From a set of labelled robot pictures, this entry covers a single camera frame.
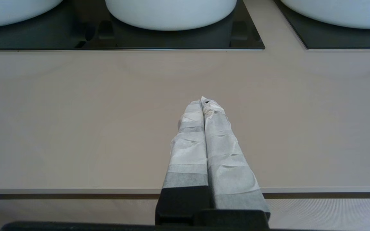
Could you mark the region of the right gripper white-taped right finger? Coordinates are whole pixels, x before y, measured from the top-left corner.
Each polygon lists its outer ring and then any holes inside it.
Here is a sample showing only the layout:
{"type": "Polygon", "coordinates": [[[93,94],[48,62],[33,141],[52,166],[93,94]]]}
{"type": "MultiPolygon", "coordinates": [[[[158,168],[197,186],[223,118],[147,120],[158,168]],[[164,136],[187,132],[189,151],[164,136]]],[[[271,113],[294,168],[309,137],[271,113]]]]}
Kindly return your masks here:
{"type": "Polygon", "coordinates": [[[260,210],[270,219],[270,209],[238,143],[224,109],[202,97],[207,144],[208,181],[218,210],[260,210]]]}

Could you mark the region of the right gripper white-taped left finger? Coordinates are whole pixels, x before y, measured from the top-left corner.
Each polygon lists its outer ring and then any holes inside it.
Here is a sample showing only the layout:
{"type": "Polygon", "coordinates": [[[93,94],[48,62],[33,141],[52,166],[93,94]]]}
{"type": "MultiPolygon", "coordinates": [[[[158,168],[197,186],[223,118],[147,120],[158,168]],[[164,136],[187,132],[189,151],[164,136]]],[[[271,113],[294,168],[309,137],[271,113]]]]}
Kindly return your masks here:
{"type": "Polygon", "coordinates": [[[194,215],[210,207],[204,114],[197,100],[187,105],[171,142],[171,157],[155,209],[155,223],[192,225],[194,215]]]}

